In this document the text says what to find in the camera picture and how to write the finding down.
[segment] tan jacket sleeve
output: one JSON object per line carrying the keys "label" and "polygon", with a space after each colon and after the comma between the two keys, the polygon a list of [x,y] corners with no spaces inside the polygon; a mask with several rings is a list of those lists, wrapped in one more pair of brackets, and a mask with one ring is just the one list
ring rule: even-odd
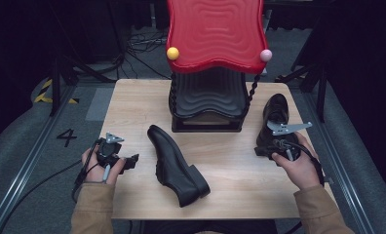
{"label": "tan jacket sleeve", "polygon": [[294,193],[302,225],[307,234],[354,233],[327,191],[315,186]]}
{"label": "tan jacket sleeve", "polygon": [[83,183],[71,218],[71,234],[113,233],[114,190],[104,183]]}

